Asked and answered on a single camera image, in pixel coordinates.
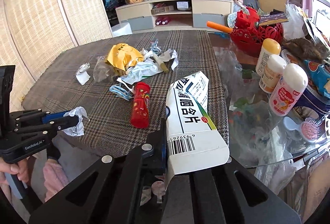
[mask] floor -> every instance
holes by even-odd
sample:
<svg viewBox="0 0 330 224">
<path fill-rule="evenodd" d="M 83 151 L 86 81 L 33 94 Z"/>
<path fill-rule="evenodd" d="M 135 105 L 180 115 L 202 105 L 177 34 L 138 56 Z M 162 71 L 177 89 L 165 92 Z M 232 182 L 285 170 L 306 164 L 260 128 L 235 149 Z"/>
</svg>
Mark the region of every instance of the floor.
<svg viewBox="0 0 330 224">
<path fill-rule="evenodd" d="M 209 37 L 215 51 L 219 50 L 220 47 L 231 47 L 229 39 L 224 39 L 217 34 L 209 34 Z M 247 56 L 240 51 L 237 51 L 236 55 L 238 61 L 241 63 L 254 65 L 256 64 L 255 58 Z M 59 162 L 63 166 L 64 172 L 70 181 L 75 179 L 79 174 L 81 174 L 99 158 L 98 156 L 83 151 L 79 148 L 73 148 L 60 136 L 55 137 L 53 139 L 53 143 L 61 152 L 61 158 L 59 159 Z M 31 180 L 32 188 L 41 200 L 44 200 L 46 193 L 46 188 L 43 185 L 44 177 L 42 173 L 42 168 L 46 159 L 46 151 L 42 151 L 40 153 L 40 159 L 36 160 L 35 162 Z M 13 206 L 22 216 L 22 218 L 28 222 L 29 213 L 23 207 L 21 202 L 13 198 Z M 161 223 L 194 223 L 189 179 L 187 176 L 178 176 L 172 179 L 171 184 L 168 187 L 168 201 Z"/>
</svg>

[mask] metal bolt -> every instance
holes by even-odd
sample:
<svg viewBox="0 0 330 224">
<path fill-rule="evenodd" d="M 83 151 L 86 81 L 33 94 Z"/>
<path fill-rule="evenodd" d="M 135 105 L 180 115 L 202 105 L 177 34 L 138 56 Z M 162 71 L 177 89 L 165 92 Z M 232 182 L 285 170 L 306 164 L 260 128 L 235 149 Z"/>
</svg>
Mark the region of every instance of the metal bolt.
<svg viewBox="0 0 330 224">
<path fill-rule="evenodd" d="M 150 144 L 143 144 L 142 149 L 145 150 L 145 151 L 148 151 L 148 150 L 152 149 L 152 146 Z"/>
<path fill-rule="evenodd" d="M 109 162 L 112 162 L 112 157 L 110 155 L 105 155 L 102 157 L 102 162 L 104 162 L 105 164 L 108 164 Z"/>
</svg>

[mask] gray drawer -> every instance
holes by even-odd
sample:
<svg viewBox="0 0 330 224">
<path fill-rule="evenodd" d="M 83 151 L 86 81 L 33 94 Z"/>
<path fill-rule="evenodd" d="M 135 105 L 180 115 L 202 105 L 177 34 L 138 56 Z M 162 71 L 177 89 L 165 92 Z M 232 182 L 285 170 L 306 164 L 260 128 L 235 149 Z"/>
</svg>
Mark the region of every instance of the gray drawer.
<svg viewBox="0 0 330 224">
<path fill-rule="evenodd" d="M 202 14 L 193 14 L 192 20 L 194 27 L 204 27 L 207 28 L 206 23 L 207 21 L 211 21 L 221 25 L 227 25 L 227 16 L 219 15 L 219 14 L 209 14 L 209 13 L 202 13 Z"/>
<path fill-rule="evenodd" d="M 153 29 L 152 16 L 128 19 L 121 21 L 121 23 L 129 23 L 132 31 Z"/>
</svg>

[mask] window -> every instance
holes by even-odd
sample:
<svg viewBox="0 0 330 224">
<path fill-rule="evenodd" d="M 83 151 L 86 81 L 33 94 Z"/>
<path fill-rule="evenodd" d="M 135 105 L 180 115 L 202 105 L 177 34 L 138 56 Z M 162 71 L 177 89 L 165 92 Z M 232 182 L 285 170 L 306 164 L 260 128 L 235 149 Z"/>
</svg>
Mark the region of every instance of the window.
<svg viewBox="0 0 330 224">
<path fill-rule="evenodd" d="M 320 31 L 330 38 L 330 0 L 313 0 L 313 19 Z"/>
</svg>

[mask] white plastic stool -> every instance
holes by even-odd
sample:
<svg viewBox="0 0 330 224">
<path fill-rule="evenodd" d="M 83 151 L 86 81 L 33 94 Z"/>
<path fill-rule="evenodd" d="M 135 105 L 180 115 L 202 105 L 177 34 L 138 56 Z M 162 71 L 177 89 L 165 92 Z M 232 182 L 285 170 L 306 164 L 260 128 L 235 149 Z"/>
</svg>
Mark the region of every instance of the white plastic stool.
<svg viewBox="0 0 330 224">
<path fill-rule="evenodd" d="M 112 29 L 113 37 L 132 34 L 131 25 L 129 23 L 118 24 L 112 27 L 111 29 Z"/>
</svg>

